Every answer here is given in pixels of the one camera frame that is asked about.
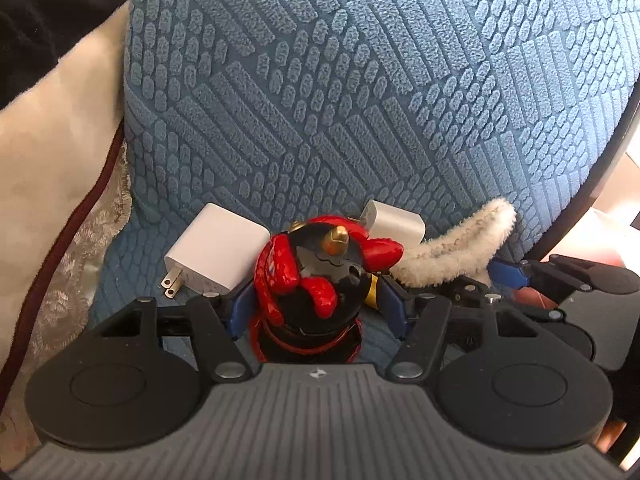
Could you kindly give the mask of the white fluffy plush toy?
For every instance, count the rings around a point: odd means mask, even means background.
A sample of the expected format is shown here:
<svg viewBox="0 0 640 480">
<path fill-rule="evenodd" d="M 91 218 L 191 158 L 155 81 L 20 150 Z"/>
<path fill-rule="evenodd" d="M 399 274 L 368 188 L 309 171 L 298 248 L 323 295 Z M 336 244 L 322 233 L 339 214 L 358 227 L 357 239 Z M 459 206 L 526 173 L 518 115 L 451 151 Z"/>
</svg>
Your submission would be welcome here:
<svg viewBox="0 0 640 480">
<path fill-rule="evenodd" d="M 440 237 L 407 249 L 390 275 L 399 283 L 421 288 L 460 276 L 490 285 L 489 261 L 510 236 L 516 211 L 505 198 L 494 198 Z"/>
</svg>

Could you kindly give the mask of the red black toy figure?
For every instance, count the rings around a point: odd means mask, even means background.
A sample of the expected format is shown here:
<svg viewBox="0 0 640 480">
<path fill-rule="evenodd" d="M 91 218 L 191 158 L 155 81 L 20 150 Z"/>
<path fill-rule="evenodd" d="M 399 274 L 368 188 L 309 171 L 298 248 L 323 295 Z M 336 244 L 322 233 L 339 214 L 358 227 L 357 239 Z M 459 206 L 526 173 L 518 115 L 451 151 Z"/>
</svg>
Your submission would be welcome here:
<svg viewBox="0 0 640 480">
<path fill-rule="evenodd" d="M 250 344 L 263 363 L 344 364 L 362 345 L 359 321 L 374 279 L 399 262 L 396 240 L 320 216 L 270 238 L 256 260 L 259 311 Z"/>
</svg>

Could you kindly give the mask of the small white charger plug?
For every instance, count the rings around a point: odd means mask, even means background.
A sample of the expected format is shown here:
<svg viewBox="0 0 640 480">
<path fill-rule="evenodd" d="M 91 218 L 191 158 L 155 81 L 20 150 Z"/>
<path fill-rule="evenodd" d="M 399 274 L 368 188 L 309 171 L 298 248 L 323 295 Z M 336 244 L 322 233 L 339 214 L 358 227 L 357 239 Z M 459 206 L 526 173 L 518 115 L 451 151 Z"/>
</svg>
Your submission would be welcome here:
<svg viewBox="0 0 640 480">
<path fill-rule="evenodd" d="M 369 200 L 364 206 L 360 223 L 370 237 L 390 238 L 405 248 L 420 245 L 426 231 L 418 214 L 377 200 Z"/>
</svg>

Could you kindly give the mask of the large white charger plug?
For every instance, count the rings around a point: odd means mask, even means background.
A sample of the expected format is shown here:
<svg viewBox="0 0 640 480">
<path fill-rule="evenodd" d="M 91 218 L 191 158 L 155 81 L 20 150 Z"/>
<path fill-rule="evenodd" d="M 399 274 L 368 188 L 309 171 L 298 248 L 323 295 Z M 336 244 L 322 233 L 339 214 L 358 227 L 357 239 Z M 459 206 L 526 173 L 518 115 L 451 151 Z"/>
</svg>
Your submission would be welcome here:
<svg viewBox="0 0 640 480">
<path fill-rule="evenodd" d="M 226 294 L 253 272 L 269 240 L 264 226 L 208 203 L 164 255 L 166 275 L 160 286 L 170 299 L 183 287 Z"/>
</svg>

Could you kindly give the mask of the pink storage box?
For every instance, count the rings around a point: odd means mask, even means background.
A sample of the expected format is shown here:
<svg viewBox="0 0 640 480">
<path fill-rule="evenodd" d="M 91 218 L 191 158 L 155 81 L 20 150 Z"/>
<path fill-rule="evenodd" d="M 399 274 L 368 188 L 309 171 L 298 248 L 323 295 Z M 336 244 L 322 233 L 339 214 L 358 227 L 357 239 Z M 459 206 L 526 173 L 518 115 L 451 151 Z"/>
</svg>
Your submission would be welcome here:
<svg viewBox="0 0 640 480">
<path fill-rule="evenodd" d="M 639 273 L 639 199 L 613 205 L 595 203 L 540 261 L 552 254 L 621 266 Z"/>
</svg>

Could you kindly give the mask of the cream blanket with maroon trim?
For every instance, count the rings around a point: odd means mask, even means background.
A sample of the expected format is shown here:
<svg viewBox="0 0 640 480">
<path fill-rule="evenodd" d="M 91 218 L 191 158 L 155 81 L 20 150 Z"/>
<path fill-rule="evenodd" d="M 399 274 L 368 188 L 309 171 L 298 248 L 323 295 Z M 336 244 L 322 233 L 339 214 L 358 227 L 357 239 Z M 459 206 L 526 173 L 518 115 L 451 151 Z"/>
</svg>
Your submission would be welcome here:
<svg viewBox="0 0 640 480">
<path fill-rule="evenodd" d="M 24 394 L 85 328 L 128 221 L 128 0 L 1 0 L 1 466 L 39 444 Z"/>
</svg>

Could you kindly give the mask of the blue textured chair cushion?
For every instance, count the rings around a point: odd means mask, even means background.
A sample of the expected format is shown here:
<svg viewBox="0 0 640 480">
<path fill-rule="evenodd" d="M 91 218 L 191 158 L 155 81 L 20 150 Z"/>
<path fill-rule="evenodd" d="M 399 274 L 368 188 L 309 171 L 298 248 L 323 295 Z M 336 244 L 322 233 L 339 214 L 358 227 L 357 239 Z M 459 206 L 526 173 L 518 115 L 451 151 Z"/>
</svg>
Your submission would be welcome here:
<svg viewBox="0 0 640 480">
<path fill-rule="evenodd" d="M 204 205 L 278 230 L 371 198 L 432 235 L 491 198 L 511 260 L 602 155 L 639 77 L 639 0 L 130 0 L 132 214 L 93 323 L 158 296 Z"/>
</svg>

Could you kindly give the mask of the black chair frame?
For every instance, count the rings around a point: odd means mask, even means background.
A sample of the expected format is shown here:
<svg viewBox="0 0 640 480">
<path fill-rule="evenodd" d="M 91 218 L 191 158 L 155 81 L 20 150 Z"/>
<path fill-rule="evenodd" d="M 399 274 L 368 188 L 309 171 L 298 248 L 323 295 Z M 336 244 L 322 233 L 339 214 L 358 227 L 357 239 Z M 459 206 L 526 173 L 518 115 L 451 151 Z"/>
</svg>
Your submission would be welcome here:
<svg viewBox="0 0 640 480">
<path fill-rule="evenodd" d="M 628 148 L 634 133 L 639 128 L 640 81 L 636 81 L 623 115 L 612 138 L 592 166 L 587 179 L 570 203 L 562 210 L 552 226 L 544 232 L 538 242 L 526 252 L 525 260 L 541 260 L 566 237 L 571 228 L 584 216 L 602 193 L 614 169 Z"/>
</svg>

